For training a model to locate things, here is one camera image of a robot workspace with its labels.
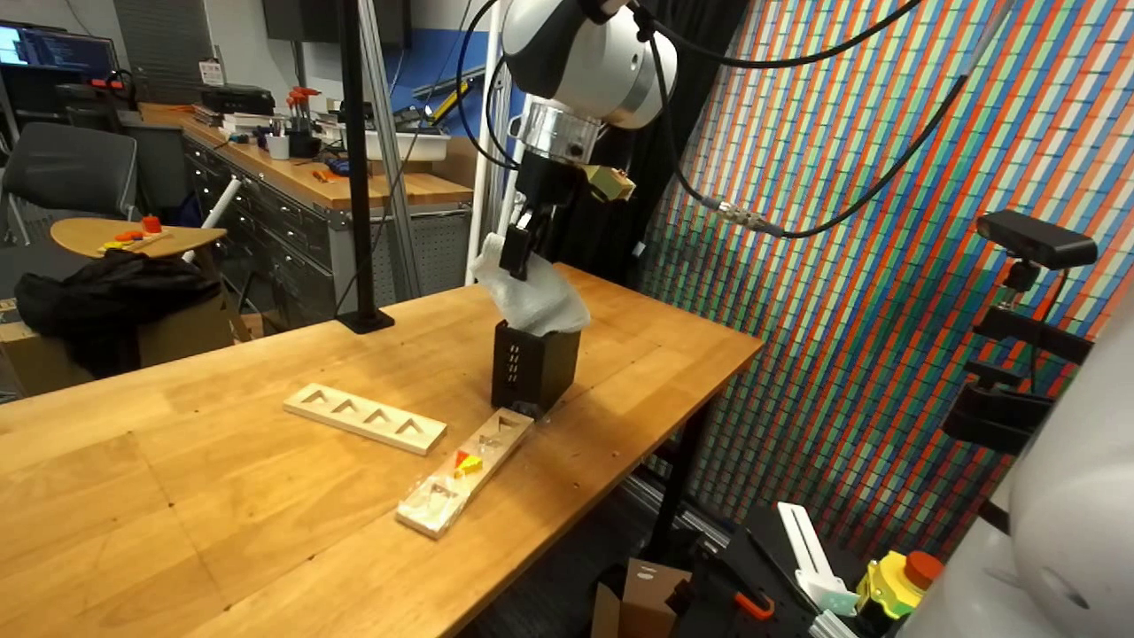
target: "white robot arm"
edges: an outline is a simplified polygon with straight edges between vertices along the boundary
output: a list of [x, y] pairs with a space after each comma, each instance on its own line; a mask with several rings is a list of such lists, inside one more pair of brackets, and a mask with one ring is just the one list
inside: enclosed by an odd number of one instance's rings
[[676, 77], [668, 34], [645, 41], [623, 0], [515, 0], [502, 20], [502, 64], [532, 97], [521, 125], [518, 207], [500, 266], [525, 278], [551, 224], [581, 190], [581, 168], [607, 127], [645, 127]]

